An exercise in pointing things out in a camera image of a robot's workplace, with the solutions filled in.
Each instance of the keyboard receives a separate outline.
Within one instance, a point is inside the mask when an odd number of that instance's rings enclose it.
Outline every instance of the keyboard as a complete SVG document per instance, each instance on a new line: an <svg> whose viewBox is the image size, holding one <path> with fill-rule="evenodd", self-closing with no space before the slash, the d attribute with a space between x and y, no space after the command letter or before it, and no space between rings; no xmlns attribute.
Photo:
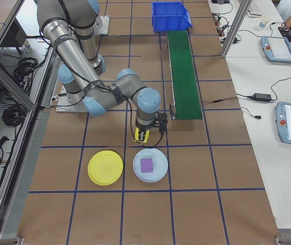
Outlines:
<svg viewBox="0 0 291 245"><path fill-rule="evenodd" d="M248 16L251 17L262 17L262 12L259 9L259 7L256 5L255 0L252 0L251 5L248 8L247 11Z"/></svg>

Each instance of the cup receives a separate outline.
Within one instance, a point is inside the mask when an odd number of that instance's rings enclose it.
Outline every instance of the cup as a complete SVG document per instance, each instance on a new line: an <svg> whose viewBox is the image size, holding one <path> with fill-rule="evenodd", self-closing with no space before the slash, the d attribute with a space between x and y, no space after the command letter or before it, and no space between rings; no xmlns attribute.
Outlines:
<svg viewBox="0 0 291 245"><path fill-rule="evenodd" d="M261 21L260 21L260 23L259 23L259 27L261 27L261 28L264 28L264 27L266 27L267 26L267 24L269 23L269 21L270 21L270 17L268 17L268 16L263 16L262 18L261 18Z"/></svg>

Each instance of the robotic arm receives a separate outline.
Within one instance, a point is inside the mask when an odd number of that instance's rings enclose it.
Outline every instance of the robotic arm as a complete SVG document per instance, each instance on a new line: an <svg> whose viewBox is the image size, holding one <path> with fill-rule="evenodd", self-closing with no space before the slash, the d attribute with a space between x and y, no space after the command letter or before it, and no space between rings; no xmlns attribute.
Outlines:
<svg viewBox="0 0 291 245"><path fill-rule="evenodd" d="M59 78L75 101L83 98L83 104L91 116L97 117L131 99L137 106L136 126L138 141L144 141L146 131L158 127L161 117L157 113L160 94L146 87L131 69L117 75L117 82L105 86L98 75L105 71L103 58L98 54L93 25L99 13L96 0L39 0L37 17L40 30L52 42L52 46L65 65L59 70ZM71 35L70 27L75 29Z"/></svg>

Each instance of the hand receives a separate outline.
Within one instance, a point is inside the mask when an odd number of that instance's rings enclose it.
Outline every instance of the hand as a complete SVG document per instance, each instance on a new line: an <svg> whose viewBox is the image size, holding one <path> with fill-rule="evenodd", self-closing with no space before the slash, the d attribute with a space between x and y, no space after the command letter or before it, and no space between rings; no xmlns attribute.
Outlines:
<svg viewBox="0 0 291 245"><path fill-rule="evenodd" d="M290 28L286 24L281 26L281 27L279 27L279 30L281 32L290 32Z"/></svg>

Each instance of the white plate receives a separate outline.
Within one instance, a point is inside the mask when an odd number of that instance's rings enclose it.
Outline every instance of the white plate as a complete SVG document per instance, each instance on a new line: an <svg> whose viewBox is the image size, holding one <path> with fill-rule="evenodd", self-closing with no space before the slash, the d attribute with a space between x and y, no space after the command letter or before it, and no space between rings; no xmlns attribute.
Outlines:
<svg viewBox="0 0 291 245"><path fill-rule="evenodd" d="M151 158L153 172L141 172L141 159ZM168 170L168 160L165 154L158 149L143 149L139 151L133 160L133 169L137 177L145 182L156 182L162 179Z"/></svg>

